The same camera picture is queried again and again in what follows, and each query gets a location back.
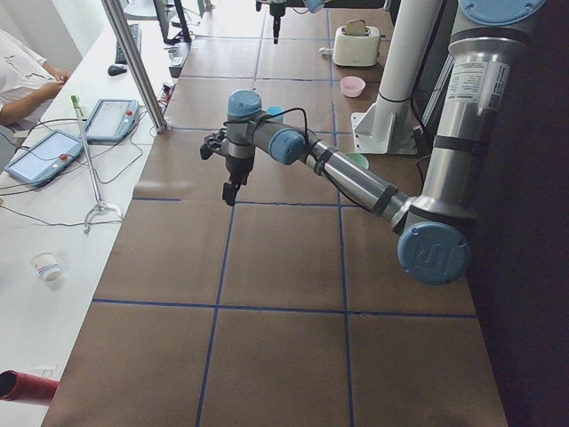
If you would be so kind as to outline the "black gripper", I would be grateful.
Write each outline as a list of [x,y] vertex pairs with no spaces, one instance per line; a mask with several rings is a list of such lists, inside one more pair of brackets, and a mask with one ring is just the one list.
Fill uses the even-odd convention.
[[227,205],[234,205],[237,192],[247,184],[249,173],[253,169],[253,157],[226,157],[225,166],[229,172],[229,179],[223,184],[222,200]]

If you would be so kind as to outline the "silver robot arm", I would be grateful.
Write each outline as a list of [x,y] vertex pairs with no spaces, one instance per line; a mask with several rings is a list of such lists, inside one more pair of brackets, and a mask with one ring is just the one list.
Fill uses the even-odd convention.
[[[257,12],[260,11],[261,7],[266,4],[268,6],[269,15],[272,17],[272,31],[273,31],[273,44],[278,44],[279,34],[281,28],[281,19],[286,14],[286,8],[288,7],[287,0],[260,0],[255,2],[255,9]],[[310,13],[319,12],[325,7],[325,0],[302,0],[301,4]]]
[[233,205],[258,151],[282,165],[301,162],[329,181],[353,205],[389,223],[397,234],[402,269],[432,286],[461,278],[469,267],[469,238],[476,224],[472,198],[498,118],[513,64],[529,45],[541,1],[460,1],[439,78],[442,112],[423,181],[413,194],[396,185],[406,171],[397,155],[413,155],[410,118],[413,84],[429,39],[436,33],[440,1],[402,2],[375,103],[352,117],[354,148],[383,156],[364,167],[324,142],[306,125],[285,124],[263,108],[259,94],[239,90],[228,99],[223,127],[204,146],[226,159],[224,201]]

